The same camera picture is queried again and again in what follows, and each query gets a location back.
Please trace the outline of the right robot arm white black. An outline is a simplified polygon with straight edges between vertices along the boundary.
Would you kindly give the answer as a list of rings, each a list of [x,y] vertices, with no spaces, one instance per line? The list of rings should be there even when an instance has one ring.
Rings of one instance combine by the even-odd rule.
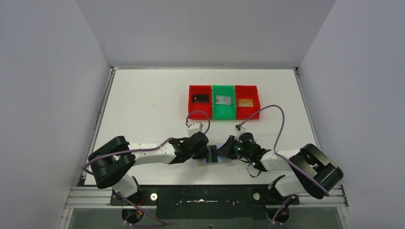
[[[229,136],[215,152],[232,160],[244,158],[259,172],[285,171],[268,191],[269,199],[276,204],[301,193],[322,199],[344,177],[339,166],[311,143],[294,150],[272,151],[260,146],[253,134],[246,132],[239,137]]]

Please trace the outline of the beige card holder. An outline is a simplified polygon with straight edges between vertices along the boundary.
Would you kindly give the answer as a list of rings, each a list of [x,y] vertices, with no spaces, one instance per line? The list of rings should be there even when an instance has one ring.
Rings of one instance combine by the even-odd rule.
[[[215,145],[217,146],[217,148],[219,148],[219,147],[221,147],[223,145],[223,143],[222,144],[215,144]],[[227,163],[231,162],[231,159],[218,155],[218,162],[217,163],[208,164],[206,162],[206,159],[200,159],[200,160],[197,160],[197,161],[198,161],[198,166],[203,167],[203,166],[213,166],[213,165],[227,164]]]

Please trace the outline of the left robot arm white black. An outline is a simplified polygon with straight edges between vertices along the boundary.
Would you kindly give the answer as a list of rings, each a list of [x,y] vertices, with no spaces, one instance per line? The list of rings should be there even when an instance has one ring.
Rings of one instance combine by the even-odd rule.
[[[94,176],[97,188],[110,187],[128,203],[134,204],[141,199],[141,190],[136,178],[128,174],[132,167],[184,163],[204,150],[208,142],[208,137],[198,131],[190,137],[170,137],[151,148],[137,144],[131,149],[124,136],[117,136],[88,157],[84,171]]]

